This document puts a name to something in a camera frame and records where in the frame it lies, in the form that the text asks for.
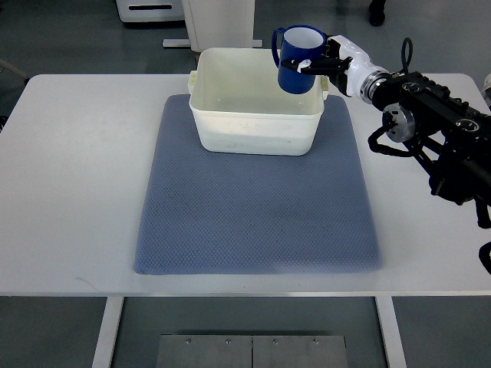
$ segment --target blue mat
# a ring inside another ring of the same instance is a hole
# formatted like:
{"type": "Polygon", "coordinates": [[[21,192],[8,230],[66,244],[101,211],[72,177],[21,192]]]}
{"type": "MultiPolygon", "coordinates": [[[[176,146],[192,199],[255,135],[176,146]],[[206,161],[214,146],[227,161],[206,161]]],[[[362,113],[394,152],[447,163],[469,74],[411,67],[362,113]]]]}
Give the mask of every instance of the blue mat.
{"type": "Polygon", "coordinates": [[[138,235],[139,274],[368,272],[381,266],[344,101],[304,156],[211,153],[189,95],[166,102],[138,235]]]}

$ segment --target blue mug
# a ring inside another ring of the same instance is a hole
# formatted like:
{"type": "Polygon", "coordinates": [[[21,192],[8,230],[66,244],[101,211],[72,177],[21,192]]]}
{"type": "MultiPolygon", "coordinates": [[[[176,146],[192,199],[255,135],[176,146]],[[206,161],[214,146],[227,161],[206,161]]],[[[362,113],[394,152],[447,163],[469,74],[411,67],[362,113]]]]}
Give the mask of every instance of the blue mug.
{"type": "Polygon", "coordinates": [[[310,25],[293,25],[286,29],[278,28],[273,32],[271,52],[278,67],[279,86],[290,94],[304,94],[314,85],[315,75],[300,74],[280,65],[283,60],[318,60],[322,56],[325,34],[310,25]],[[278,33],[283,35],[281,59],[276,46],[278,33]]]}

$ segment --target mug handle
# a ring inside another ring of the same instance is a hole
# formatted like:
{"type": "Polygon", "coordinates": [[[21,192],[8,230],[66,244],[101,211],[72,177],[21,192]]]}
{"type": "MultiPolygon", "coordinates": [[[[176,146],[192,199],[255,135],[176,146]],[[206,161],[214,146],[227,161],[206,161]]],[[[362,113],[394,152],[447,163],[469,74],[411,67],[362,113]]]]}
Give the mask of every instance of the mug handle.
{"type": "Polygon", "coordinates": [[[275,61],[276,67],[279,67],[279,56],[278,56],[278,47],[276,46],[276,40],[278,38],[278,33],[281,33],[282,35],[285,33],[284,28],[277,28],[273,32],[273,37],[271,40],[271,52],[273,54],[273,60],[275,61]]]}

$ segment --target white plastic basin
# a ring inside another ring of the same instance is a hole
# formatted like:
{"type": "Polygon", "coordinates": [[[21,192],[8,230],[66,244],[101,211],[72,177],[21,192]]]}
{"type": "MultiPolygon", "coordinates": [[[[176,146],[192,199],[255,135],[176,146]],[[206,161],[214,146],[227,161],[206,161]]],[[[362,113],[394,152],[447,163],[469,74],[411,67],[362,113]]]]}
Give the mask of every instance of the white plastic basin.
{"type": "Polygon", "coordinates": [[[189,78],[201,144],[209,151],[299,156],[307,153],[324,112],[327,79],[306,94],[278,85],[270,50],[210,48],[189,78]]]}

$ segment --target metal plate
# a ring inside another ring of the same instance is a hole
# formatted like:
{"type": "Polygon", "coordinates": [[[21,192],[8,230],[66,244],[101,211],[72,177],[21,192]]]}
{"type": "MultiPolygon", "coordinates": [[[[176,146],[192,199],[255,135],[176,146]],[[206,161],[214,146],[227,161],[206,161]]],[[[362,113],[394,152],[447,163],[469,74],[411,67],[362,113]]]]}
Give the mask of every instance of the metal plate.
{"type": "Polygon", "coordinates": [[[348,368],[343,336],[254,336],[254,368],[348,368]]]}
{"type": "Polygon", "coordinates": [[[162,335],[157,368],[251,368],[252,337],[162,335]]]}
{"type": "Polygon", "coordinates": [[[348,368],[343,336],[162,335],[157,368],[348,368]]]}

